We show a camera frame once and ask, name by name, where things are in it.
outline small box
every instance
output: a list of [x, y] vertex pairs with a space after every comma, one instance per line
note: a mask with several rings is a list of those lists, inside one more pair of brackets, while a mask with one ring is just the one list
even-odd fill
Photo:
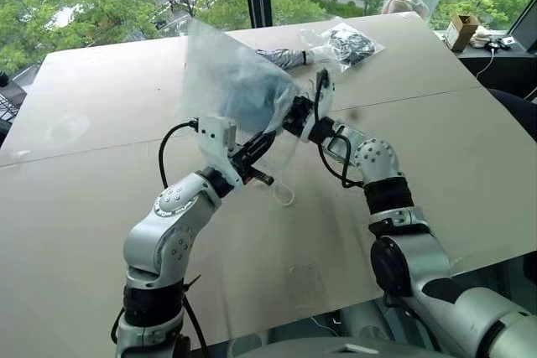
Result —
[[447, 26], [444, 38], [446, 39], [447, 47], [457, 52], [462, 52], [470, 38], [476, 32], [479, 20], [471, 14], [455, 15], [451, 18], [450, 25]]

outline plastic bag with black items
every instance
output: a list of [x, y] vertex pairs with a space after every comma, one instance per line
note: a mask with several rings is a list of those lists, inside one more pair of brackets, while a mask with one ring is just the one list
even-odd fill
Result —
[[322, 34], [303, 29], [300, 36], [310, 46], [314, 63], [335, 65], [340, 72], [385, 49], [346, 23], [339, 23]]
[[300, 88], [255, 50], [192, 20], [180, 117], [227, 117], [245, 133], [281, 128]]

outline table surface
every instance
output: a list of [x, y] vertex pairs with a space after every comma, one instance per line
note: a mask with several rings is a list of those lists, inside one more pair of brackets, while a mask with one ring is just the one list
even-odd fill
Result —
[[[536, 249], [528, 134], [413, 14], [347, 23], [386, 49], [345, 73], [331, 116], [393, 144], [453, 272]], [[332, 25], [232, 35], [255, 48], [300, 49], [300, 29]], [[113, 353], [123, 240], [160, 192], [156, 155], [176, 123], [186, 44], [159, 39], [45, 60], [0, 150], [3, 355]], [[315, 68], [294, 75], [307, 83]], [[195, 137], [173, 137], [166, 161], [170, 182], [202, 168]], [[380, 295], [361, 191], [342, 189], [309, 144], [298, 145], [283, 177], [291, 206], [249, 185], [223, 200], [196, 239], [187, 279], [201, 279], [189, 298], [209, 343]], [[185, 332], [193, 335], [190, 323]]]

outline white cable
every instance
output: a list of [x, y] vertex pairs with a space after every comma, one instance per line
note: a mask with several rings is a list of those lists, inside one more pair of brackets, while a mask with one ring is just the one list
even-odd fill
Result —
[[335, 335], [335, 337], [339, 337], [339, 334], [338, 334], [334, 329], [331, 329], [331, 328], [328, 327], [328, 326], [323, 326], [323, 325], [320, 324], [320, 323], [317, 321], [317, 319], [314, 318], [313, 316], [310, 317], [310, 319], [313, 320], [313, 323], [315, 323], [318, 327], [330, 331], [333, 335]]
[[525, 99], [526, 101], [531, 101], [531, 100], [530, 100], [530, 97], [531, 97], [535, 92], [537, 92], [537, 87], [535, 87], [535, 88], [534, 88], [534, 89], [533, 89], [527, 96], [525, 96], [524, 99]]
[[274, 200], [276, 200], [276, 202], [283, 207], [292, 205], [295, 201], [295, 192], [289, 186], [280, 181], [272, 185], [270, 193], [274, 197]]
[[494, 50], [495, 50], [495, 49], [490, 49], [490, 51], [493, 53], [493, 55], [490, 57], [490, 62], [488, 62], [488, 65], [486, 65], [485, 68], [484, 68], [483, 70], [481, 70], [479, 73], [476, 74], [476, 79], [478, 79], [478, 78], [479, 78], [479, 75], [480, 75], [483, 71], [485, 71], [486, 69], [488, 69], [488, 66], [490, 66], [491, 63], [493, 62], [493, 60], [494, 60]]

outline desk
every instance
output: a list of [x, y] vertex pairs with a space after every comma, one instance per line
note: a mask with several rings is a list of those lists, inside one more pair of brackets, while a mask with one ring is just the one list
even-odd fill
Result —
[[[331, 115], [348, 120], [356, 108], [353, 126], [393, 144], [453, 272], [534, 250], [533, 140], [418, 18], [347, 22], [387, 49], [346, 72]], [[298, 47], [299, 29], [330, 26], [232, 34], [255, 47]], [[45, 60], [0, 150], [3, 355], [114, 351], [122, 244], [160, 192], [156, 155], [175, 123], [185, 46], [159, 39]], [[172, 138], [166, 161], [170, 182], [203, 166], [188, 135]], [[285, 183], [296, 194], [290, 207], [248, 186], [223, 200], [196, 240], [187, 280], [201, 279], [189, 298], [211, 344], [380, 295], [361, 191], [342, 189], [306, 144]], [[196, 344], [189, 323], [185, 332]]]

